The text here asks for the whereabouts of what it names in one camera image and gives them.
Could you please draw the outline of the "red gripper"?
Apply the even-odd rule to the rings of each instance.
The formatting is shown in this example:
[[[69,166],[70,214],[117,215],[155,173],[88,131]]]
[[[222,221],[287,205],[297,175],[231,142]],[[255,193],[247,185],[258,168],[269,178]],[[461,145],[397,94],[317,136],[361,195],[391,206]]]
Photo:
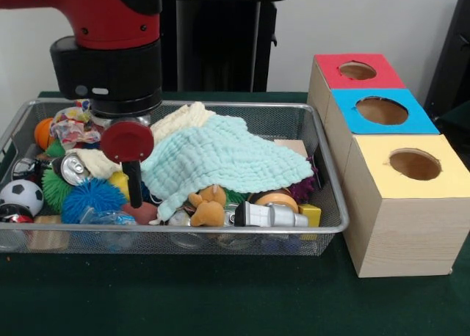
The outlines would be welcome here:
[[[142,205],[140,162],[153,151],[153,134],[150,128],[136,121],[112,124],[101,135],[101,151],[111,161],[123,163],[128,176],[129,200],[132,208]]]

